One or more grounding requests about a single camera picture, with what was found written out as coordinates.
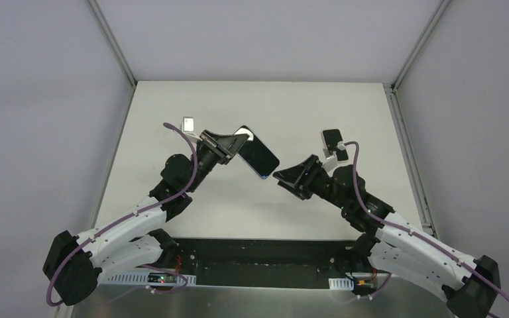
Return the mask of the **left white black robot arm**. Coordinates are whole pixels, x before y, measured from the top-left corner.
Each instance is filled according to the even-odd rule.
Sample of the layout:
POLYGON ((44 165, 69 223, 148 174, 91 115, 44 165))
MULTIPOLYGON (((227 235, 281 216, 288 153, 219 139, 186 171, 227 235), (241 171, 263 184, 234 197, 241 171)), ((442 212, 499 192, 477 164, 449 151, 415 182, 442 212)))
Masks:
POLYGON ((49 280, 49 306, 82 302, 107 278, 142 265, 171 266, 176 251, 162 230, 165 223, 183 212, 195 191, 212 169, 226 165, 251 139, 249 133, 215 134, 204 130, 194 141, 177 130, 192 154, 170 156, 161 181, 149 194, 117 219, 80 232, 57 234, 42 271, 49 280))

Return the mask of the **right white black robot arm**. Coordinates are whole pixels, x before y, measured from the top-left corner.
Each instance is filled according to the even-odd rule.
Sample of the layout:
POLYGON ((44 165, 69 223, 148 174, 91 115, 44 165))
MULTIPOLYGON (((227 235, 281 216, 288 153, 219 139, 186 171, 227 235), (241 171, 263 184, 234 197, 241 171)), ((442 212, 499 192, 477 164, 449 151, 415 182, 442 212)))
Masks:
POLYGON ((475 258, 411 225, 393 207, 366 190, 352 165, 329 174, 316 155, 273 173, 278 185, 301 200, 316 195, 340 208, 361 232, 350 253, 351 266, 395 274, 438 297, 456 317, 488 317, 500 287, 498 264, 475 258))

